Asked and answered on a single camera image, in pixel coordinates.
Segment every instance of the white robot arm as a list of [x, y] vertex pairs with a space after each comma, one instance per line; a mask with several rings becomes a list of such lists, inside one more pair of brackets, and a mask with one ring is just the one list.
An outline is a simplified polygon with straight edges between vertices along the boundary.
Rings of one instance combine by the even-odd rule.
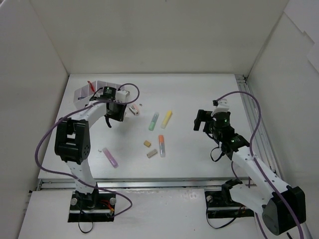
[[[99, 97], [92, 97], [87, 109], [64, 120], [57, 127], [54, 151], [69, 166], [71, 173], [81, 181], [93, 187], [96, 186], [88, 156], [91, 149], [89, 128], [101, 117], [111, 127], [109, 119], [123, 121], [127, 91], [112, 87], [104, 87]], [[109, 100], [113, 103], [99, 104], [99, 101]], [[76, 180], [75, 193], [84, 201], [84, 206], [94, 207], [98, 190], [87, 187]]]
[[266, 227], [275, 235], [279, 235], [296, 226], [287, 207], [265, 180], [262, 171], [272, 181], [279, 193], [286, 199], [300, 223], [306, 221], [305, 194], [299, 188], [292, 188], [274, 174], [256, 154], [251, 155], [249, 142], [235, 133], [230, 126], [229, 104], [226, 99], [214, 102], [216, 109], [199, 110], [194, 121], [194, 130], [199, 130], [201, 122], [205, 122], [204, 132], [221, 146], [222, 153], [239, 167], [243, 168], [254, 181], [260, 193], [248, 188], [240, 180], [229, 180], [222, 185], [223, 199], [227, 204], [240, 203], [262, 216]]

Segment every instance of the green glue stick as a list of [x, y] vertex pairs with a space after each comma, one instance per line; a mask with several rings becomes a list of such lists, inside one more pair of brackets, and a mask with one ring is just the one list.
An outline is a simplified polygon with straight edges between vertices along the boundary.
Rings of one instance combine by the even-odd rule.
[[152, 122], [149, 126], [149, 130], [150, 131], [153, 131], [154, 130], [154, 127], [155, 127], [155, 124], [156, 124], [156, 121], [158, 121], [158, 118], [159, 118], [159, 113], [158, 112], [155, 112], [154, 116], [153, 116], [153, 119], [152, 119]]

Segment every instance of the white enclosure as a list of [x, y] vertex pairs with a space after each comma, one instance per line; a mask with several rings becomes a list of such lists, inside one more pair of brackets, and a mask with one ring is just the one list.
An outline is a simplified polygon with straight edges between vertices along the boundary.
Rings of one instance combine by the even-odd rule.
[[[142, 123], [150, 123], [154, 108], [160, 110], [161, 116], [173, 109], [171, 125], [167, 126], [167, 160], [172, 161], [171, 165], [145, 161], [142, 156], [147, 150], [142, 143], [132, 153], [132, 161], [142, 164], [142, 169], [131, 164], [133, 170], [129, 167], [104, 170], [101, 164], [105, 162], [99, 158], [98, 149], [110, 142], [103, 141], [97, 127], [107, 128], [102, 120], [92, 128], [98, 139], [95, 146], [92, 143], [95, 153], [90, 162], [99, 183], [124, 188], [129, 187], [126, 183], [130, 181], [136, 188], [145, 187], [145, 191], [126, 192], [137, 203], [117, 218], [114, 229], [108, 230], [109, 235], [118, 235], [115, 228], [125, 225], [126, 231], [121, 231], [123, 238], [146, 237], [150, 230], [166, 238], [233, 238], [233, 231], [246, 239], [263, 238], [253, 218], [236, 220], [230, 227], [215, 232], [204, 217], [203, 190], [220, 187], [232, 173], [229, 160], [212, 164], [210, 158], [205, 158], [211, 142], [202, 132], [192, 131], [192, 122], [198, 109], [212, 110], [213, 99], [240, 88], [250, 89], [262, 107], [265, 129], [259, 130], [255, 151], [285, 181], [304, 190], [305, 238], [318, 238], [319, 41], [315, 11], [318, 4], [313, 2], [291, 0], [286, 13], [288, 0], [4, 0], [0, 3], [0, 238], [89, 238], [80, 234], [77, 225], [65, 220], [74, 187], [72, 180], [39, 171], [34, 163], [39, 140], [57, 118], [75, 110], [72, 94], [87, 80], [138, 83], [140, 103], [144, 106], [141, 121], [127, 135], [127, 140], [134, 138], [134, 133], [143, 137], [137, 138], [134, 145], [151, 136], [144, 131]], [[160, 90], [152, 91], [175, 86], [177, 89], [180, 86], [180, 92], [166, 92], [166, 102]], [[256, 123], [254, 106], [248, 98], [239, 95], [228, 99], [232, 125], [249, 138]], [[187, 105], [179, 107], [188, 100]], [[132, 123], [133, 115], [128, 118]], [[110, 134], [123, 140], [114, 131]], [[66, 165], [54, 154], [54, 139], [53, 133], [51, 142], [47, 140], [41, 149], [40, 160], [44, 158], [43, 165], [49, 169], [67, 172]], [[156, 144], [155, 136], [150, 140]], [[179, 154], [182, 148], [179, 142], [188, 144], [182, 154]], [[192, 147], [198, 148], [198, 153], [191, 151]], [[242, 179], [247, 179], [244, 171], [235, 170]], [[182, 182], [178, 186], [190, 188], [177, 188], [176, 179]], [[157, 187], [175, 188], [157, 191], [155, 181], [160, 182]], [[40, 191], [31, 194], [29, 190]], [[49, 216], [42, 218], [42, 212]], [[57, 228], [51, 226], [52, 222], [58, 222]], [[223, 222], [226, 220], [217, 220], [216, 224]], [[172, 233], [161, 230], [161, 225]], [[138, 233], [136, 227], [145, 231]], [[97, 224], [92, 235], [96, 238], [105, 235], [105, 228], [103, 223]], [[294, 239], [299, 238], [296, 228], [290, 233]], [[287, 238], [285, 234], [275, 237], [267, 230], [266, 234], [270, 239]]]

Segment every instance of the pencil eraser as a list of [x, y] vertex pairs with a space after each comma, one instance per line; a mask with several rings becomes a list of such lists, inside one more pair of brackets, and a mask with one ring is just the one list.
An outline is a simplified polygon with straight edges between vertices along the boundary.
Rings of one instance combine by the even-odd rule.
[[145, 140], [145, 142], [144, 142], [144, 145], [146, 146], [146, 147], [150, 147], [150, 145], [151, 145], [151, 143], [150, 142], [148, 142], [147, 140]]
[[151, 157], [153, 157], [155, 154], [157, 154], [158, 153], [158, 151], [156, 150], [156, 149], [153, 149], [151, 152], [149, 152], [148, 154], [147, 154], [147, 157], [148, 158], [151, 158]]

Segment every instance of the black mounting plate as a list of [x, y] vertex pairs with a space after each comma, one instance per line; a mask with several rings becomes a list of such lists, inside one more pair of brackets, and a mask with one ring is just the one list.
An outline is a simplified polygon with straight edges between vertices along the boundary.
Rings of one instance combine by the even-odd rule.
[[254, 217], [254, 212], [248, 208], [241, 210], [241, 213], [238, 213], [241, 206], [240, 203], [232, 203], [228, 205], [225, 203], [225, 200], [222, 197], [221, 191], [206, 191], [205, 198], [212, 196], [212, 202], [206, 200], [207, 217], [212, 218], [244, 218], [244, 217]]
[[70, 205], [68, 223], [113, 222], [114, 218], [110, 217], [111, 214], [109, 208], [101, 203], [102, 200], [110, 201], [111, 198], [116, 198], [116, 195], [113, 193], [100, 192], [98, 194], [98, 199], [95, 207], [93, 209], [83, 207], [82, 211], [84, 211], [85, 213], [82, 213], [81, 216], [79, 216], [79, 202], [77, 202], [75, 206]]

